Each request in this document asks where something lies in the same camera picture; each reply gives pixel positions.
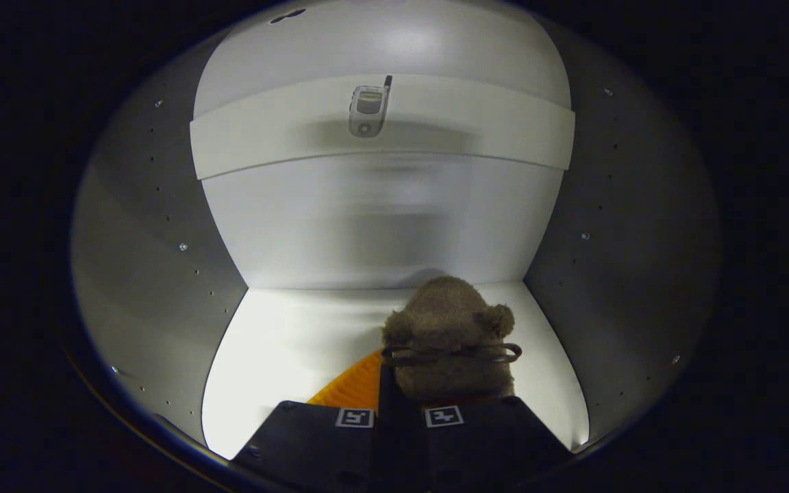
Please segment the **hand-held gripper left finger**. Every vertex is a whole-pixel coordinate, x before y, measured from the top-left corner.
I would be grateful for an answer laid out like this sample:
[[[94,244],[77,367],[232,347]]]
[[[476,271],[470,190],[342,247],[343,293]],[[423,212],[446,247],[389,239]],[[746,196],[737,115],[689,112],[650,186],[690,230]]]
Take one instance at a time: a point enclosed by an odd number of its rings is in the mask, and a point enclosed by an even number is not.
[[[284,400],[251,434],[231,467],[279,492],[371,492],[391,455],[381,349],[306,401]]]

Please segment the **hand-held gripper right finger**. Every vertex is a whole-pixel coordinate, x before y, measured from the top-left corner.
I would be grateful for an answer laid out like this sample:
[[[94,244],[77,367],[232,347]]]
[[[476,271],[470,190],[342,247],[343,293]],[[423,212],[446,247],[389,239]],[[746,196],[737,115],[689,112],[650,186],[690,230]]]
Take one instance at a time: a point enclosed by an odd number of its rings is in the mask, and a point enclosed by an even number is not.
[[[517,396],[472,405],[410,403],[418,455],[407,492],[514,492],[566,465],[573,452]]]

